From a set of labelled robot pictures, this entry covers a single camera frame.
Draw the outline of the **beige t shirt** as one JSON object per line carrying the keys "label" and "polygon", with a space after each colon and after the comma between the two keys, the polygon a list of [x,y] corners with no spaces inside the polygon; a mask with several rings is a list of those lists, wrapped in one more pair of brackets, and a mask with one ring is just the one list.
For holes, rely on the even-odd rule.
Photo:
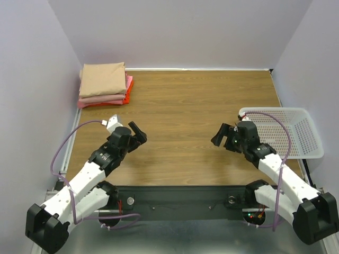
{"label": "beige t shirt", "polygon": [[124,94],[126,92],[125,63],[84,64],[80,73],[81,98]]}

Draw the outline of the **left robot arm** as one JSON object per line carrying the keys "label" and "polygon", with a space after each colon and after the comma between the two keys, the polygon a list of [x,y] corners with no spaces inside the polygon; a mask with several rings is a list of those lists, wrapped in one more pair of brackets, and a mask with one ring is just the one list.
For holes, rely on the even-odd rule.
{"label": "left robot arm", "polygon": [[105,178],[118,168],[125,156],[146,143],[147,135],[133,121],[128,126],[116,116],[102,122],[110,135],[93,151],[79,173],[56,195],[33,204],[26,213],[25,235],[47,253],[58,252],[71,231],[88,220],[95,210],[117,205],[116,188]]}

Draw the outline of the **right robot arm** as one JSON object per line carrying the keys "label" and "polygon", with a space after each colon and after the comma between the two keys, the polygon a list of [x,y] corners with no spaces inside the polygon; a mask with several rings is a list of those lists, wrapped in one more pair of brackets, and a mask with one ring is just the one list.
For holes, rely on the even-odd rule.
{"label": "right robot arm", "polygon": [[223,123],[211,142],[220,146],[223,138],[226,138],[226,150],[242,153],[277,184],[277,188],[263,180],[248,184],[244,193],[247,205],[262,204],[274,210],[307,245],[338,233],[335,197],[321,193],[292,171],[269,144],[260,141],[252,121],[242,121],[236,126]]}

